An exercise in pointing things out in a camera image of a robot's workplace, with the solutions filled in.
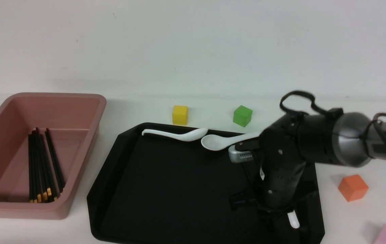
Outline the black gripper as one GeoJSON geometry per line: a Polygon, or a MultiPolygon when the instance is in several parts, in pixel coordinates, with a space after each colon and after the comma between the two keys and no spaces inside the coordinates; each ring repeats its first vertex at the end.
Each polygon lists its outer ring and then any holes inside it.
{"type": "Polygon", "coordinates": [[[249,187],[230,197],[232,210],[245,207],[267,213],[290,212],[297,202],[315,192],[312,183],[297,192],[306,167],[297,147],[299,123],[293,117],[281,117],[258,137],[235,144],[236,149],[252,154],[258,175],[249,187]]]}

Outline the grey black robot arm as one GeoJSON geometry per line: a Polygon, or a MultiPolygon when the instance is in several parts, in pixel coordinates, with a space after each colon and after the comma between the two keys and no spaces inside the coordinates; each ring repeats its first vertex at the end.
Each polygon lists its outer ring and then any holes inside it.
{"type": "Polygon", "coordinates": [[[334,108],[317,115],[287,112],[246,145],[259,167],[245,190],[230,197],[230,207],[260,212],[290,212],[317,193],[313,182],[301,181],[310,163],[365,166],[372,159],[386,160],[386,122],[362,113],[334,108]]]}

